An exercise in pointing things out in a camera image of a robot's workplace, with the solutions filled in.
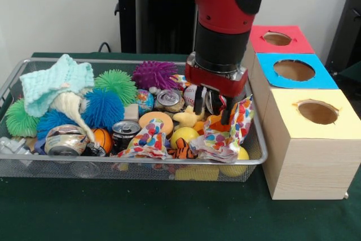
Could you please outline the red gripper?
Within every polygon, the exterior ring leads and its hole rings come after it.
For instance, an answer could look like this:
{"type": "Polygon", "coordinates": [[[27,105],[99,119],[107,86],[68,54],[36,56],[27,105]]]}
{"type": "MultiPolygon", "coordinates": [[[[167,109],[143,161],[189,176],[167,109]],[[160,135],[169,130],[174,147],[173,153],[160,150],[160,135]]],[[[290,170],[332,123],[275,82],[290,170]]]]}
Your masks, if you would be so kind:
{"type": "Polygon", "coordinates": [[[222,111],[221,124],[228,125],[234,106],[233,98],[241,94],[248,80],[248,70],[240,66],[238,70],[231,73],[213,73],[186,63],[186,79],[197,85],[195,92],[194,111],[202,111],[206,88],[219,92],[226,99],[226,107],[222,111]]]}

